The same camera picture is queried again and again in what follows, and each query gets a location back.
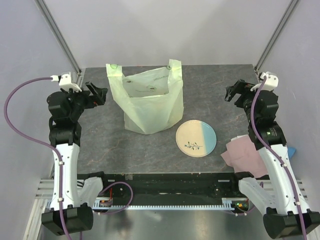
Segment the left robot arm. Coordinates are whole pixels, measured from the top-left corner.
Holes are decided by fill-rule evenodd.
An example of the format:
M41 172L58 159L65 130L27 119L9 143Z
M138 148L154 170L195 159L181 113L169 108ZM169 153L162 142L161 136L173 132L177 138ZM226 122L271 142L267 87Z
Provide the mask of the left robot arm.
M96 198L110 191L109 183L102 180L100 173L87 176L82 188L78 187L82 132L79 118L84 110L104 105L108 92L91 82L85 85L86 90L61 89L46 100L51 113L49 141L54 159L54 186L49 210L41 215L41 223L57 236L91 230Z

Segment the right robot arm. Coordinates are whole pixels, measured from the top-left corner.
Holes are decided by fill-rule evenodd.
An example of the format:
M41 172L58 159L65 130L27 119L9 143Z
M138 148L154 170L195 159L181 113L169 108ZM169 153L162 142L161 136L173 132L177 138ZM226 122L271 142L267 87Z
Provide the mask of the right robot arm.
M235 106L246 113L248 135L262 158L273 187L270 195L249 172L237 174L229 184L235 197L243 194L259 210L264 228L272 239L302 236L304 239L320 225L320 214L311 211L294 176L289 160L285 135L275 121L278 96L265 90L262 82L258 89L252 83L238 80L226 88L225 100L239 94Z

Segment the green avocado print plastic bag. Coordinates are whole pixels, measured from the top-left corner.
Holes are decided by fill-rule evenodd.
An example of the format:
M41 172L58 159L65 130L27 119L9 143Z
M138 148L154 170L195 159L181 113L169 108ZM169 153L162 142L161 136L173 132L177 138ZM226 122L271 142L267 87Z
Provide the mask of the green avocado print plastic bag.
M150 135L171 128L184 114L182 63L126 76L117 64L107 64L113 100L123 110L126 130Z

